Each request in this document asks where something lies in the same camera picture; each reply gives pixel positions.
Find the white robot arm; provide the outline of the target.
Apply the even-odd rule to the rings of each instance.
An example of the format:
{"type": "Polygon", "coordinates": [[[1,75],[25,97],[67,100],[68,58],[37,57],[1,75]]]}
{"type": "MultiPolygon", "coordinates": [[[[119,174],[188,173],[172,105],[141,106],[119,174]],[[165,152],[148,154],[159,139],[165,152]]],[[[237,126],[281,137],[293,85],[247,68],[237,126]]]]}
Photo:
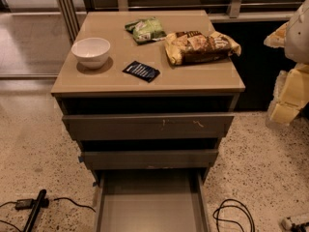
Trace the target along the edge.
{"type": "Polygon", "coordinates": [[[290,20],[268,35],[264,45],[283,47],[285,56],[296,62],[293,69],[276,79],[270,121],[289,125],[309,102],[309,0],[305,0],[290,20]]]}

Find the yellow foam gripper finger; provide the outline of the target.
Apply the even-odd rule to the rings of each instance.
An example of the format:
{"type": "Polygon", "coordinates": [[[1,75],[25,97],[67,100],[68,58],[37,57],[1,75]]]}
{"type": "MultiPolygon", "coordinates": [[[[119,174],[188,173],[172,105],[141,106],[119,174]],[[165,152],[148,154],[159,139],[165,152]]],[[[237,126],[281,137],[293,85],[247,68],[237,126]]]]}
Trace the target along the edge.
{"type": "Polygon", "coordinates": [[[296,64],[290,71],[281,71],[277,76],[268,118],[272,122],[289,125],[308,102],[309,66],[296,64]]]}
{"type": "Polygon", "coordinates": [[[283,47],[285,45],[286,29],[288,23],[282,24],[264,40],[264,45],[272,48],[283,47]]]}

